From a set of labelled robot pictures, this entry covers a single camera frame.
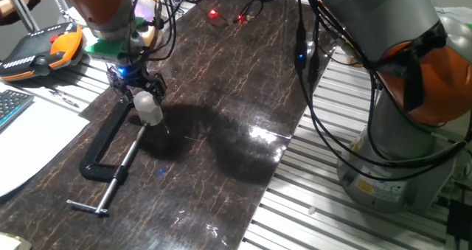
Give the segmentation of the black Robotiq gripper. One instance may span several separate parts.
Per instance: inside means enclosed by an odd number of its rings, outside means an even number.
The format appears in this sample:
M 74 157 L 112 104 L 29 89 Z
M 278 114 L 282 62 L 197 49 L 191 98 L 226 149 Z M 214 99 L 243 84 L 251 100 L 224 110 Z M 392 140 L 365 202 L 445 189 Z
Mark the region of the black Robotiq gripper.
M 112 65 L 106 72 L 109 86 L 117 93 L 124 94 L 128 86 L 144 89 L 149 87 L 157 104 L 161 104 L 167 93 L 167 85 L 161 73 L 150 75 L 144 60 L 123 66 Z

